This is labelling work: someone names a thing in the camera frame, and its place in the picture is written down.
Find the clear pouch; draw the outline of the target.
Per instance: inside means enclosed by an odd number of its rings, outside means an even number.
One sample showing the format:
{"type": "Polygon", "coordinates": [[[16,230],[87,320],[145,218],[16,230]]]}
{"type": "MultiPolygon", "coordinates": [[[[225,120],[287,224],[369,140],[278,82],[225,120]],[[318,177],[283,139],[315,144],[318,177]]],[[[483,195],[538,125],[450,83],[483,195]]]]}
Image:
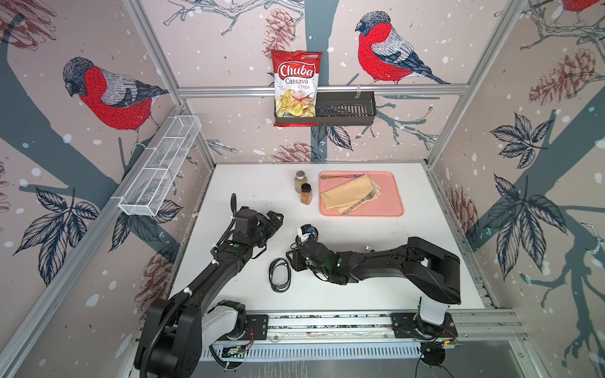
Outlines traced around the clear pouch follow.
{"type": "Polygon", "coordinates": [[[269,265],[269,285],[276,293],[285,293],[291,286],[291,268],[287,259],[277,258],[269,265]]]}

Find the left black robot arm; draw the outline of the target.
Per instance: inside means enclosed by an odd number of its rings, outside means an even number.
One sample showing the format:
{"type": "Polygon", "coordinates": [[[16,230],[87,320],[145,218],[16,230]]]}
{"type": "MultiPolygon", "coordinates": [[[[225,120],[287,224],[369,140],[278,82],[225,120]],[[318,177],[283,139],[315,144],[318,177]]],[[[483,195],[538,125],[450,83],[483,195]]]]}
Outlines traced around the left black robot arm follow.
{"type": "Polygon", "coordinates": [[[189,377],[203,351],[224,335],[239,336],[246,327],[245,307],[211,302],[222,288],[256,256],[283,225],[284,216],[236,206],[231,197],[231,221],[210,250],[211,263],[170,299],[156,299],[147,311],[134,366],[141,377],[189,377]]]}

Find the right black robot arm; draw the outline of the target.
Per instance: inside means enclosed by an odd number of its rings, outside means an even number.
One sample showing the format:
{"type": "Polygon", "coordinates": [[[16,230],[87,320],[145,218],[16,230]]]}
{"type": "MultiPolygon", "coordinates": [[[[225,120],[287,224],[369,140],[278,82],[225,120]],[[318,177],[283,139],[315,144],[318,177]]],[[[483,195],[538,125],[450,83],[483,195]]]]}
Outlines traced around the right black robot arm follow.
{"type": "Polygon", "coordinates": [[[390,250],[362,253],[334,252],[310,236],[298,238],[286,257],[295,271],[310,270],[340,286],[374,278],[409,280],[423,294],[417,323],[441,327],[449,306],[462,303],[460,258],[420,237],[390,250]]]}

